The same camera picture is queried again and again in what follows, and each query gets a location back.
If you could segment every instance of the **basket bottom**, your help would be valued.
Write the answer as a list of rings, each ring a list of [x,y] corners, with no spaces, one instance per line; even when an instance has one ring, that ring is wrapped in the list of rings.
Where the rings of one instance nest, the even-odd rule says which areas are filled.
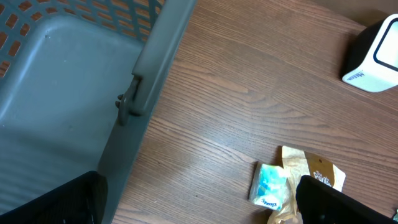
[[[0,214],[97,169],[143,47],[64,16],[29,38],[0,80]]]

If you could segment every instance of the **brown wrapper label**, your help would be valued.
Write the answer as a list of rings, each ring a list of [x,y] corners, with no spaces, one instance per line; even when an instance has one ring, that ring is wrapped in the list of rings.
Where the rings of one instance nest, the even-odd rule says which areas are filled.
[[[304,152],[307,160],[308,168],[310,169],[310,175],[323,182],[330,187],[335,185],[335,173],[333,170],[333,164],[315,154]]]

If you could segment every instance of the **wood grain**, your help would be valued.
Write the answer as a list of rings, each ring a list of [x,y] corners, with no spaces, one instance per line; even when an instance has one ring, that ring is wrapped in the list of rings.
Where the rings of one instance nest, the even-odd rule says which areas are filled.
[[[198,0],[114,222],[266,223],[252,172],[283,145],[328,158],[345,194],[391,216],[398,90],[340,79],[363,29],[308,0]]]

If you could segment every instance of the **basket latch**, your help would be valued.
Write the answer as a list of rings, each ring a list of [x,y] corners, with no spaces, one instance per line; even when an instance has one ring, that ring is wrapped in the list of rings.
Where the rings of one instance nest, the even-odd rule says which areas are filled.
[[[118,120],[119,124],[121,126],[124,126],[127,124],[129,121],[129,116],[134,115],[138,116],[139,114],[135,114],[133,109],[132,109],[132,104],[134,101],[134,96],[137,92],[137,87],[139,84],[140,79],[135,78],[132,80],[130,87],[127,89],[127,91],[118,96],[118,99],[120,101],[116,101],[116,107],[119,108],[119,113],[118,113]]]

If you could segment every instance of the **gray plastic basket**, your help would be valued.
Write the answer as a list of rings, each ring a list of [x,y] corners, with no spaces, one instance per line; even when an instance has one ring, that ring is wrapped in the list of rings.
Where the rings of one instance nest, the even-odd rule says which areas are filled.
[[[194,5],[0,2],[0,214],[97,170],[111,222]]]

